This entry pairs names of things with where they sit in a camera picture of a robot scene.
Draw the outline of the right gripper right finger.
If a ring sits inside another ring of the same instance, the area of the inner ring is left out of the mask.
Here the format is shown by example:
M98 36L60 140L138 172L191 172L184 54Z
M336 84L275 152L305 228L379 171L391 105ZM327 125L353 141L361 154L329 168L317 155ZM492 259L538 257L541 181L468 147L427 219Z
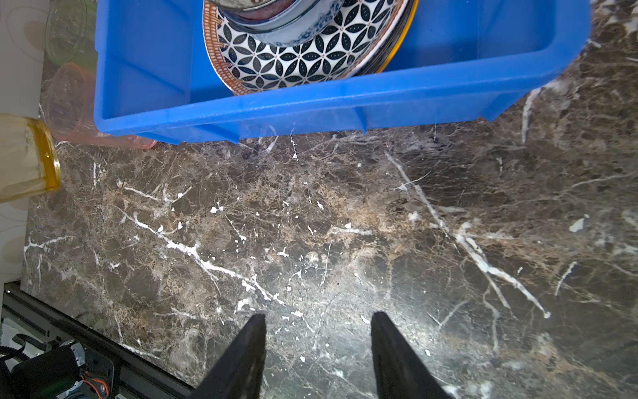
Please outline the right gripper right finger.
M379 398L450 398L386 313L375 312L371 328Z

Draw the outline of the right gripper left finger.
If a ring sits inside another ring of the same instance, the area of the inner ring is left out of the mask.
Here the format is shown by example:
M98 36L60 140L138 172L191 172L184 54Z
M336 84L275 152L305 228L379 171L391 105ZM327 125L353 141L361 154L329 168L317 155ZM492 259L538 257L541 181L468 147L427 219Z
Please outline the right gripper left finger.
M265 315L254 314L189 398L259 398L266 335Z

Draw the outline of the yellow transparent cup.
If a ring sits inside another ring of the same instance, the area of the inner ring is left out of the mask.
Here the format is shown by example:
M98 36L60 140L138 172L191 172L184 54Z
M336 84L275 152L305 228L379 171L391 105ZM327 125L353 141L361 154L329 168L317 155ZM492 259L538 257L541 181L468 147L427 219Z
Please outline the yellow transparent cup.
M1 201L60 188L60 161L47 126L30 117L1 114Z

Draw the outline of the geometric pattern brown rimmed plate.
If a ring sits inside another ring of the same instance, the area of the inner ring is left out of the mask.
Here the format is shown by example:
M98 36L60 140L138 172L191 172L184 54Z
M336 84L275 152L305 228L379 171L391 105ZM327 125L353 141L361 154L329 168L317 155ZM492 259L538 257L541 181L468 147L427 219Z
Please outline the geometric pattern brown rimmed plate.
M237 96L374 74L408 1L346 1L314 39L277 48L232 28L203 6L204 46L218 78Z

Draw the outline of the yellow rimmed polka dot plate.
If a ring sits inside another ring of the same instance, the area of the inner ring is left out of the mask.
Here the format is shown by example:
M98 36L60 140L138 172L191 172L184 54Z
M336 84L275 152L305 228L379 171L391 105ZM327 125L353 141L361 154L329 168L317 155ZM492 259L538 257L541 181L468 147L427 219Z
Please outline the yellow rimmed polka dot plate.
M419 0L408 1L406 11L385 44L384 50L380 54L380 59L372 64L373 73L383 72L398 53L414 21L419 2Z

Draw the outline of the pink transparent cup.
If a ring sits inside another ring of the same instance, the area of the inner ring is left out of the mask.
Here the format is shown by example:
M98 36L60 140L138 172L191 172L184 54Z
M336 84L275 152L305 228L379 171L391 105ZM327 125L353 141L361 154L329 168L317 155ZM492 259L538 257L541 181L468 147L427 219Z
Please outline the pink transparent cup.
M94 121L96 76L67 63L51 79L43 104L43 119L58 141L128 150L149 150L156 141L141 136L113 136Z

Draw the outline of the brown leaf pattern bowl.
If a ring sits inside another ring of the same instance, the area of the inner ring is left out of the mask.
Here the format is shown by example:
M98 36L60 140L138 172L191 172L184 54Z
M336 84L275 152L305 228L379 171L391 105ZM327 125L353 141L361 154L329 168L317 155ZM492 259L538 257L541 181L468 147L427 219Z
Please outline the brown leaf pattern bowl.
M285 9L292 1L281 0L210 0L214 5L236 13L247 13L262 9Z

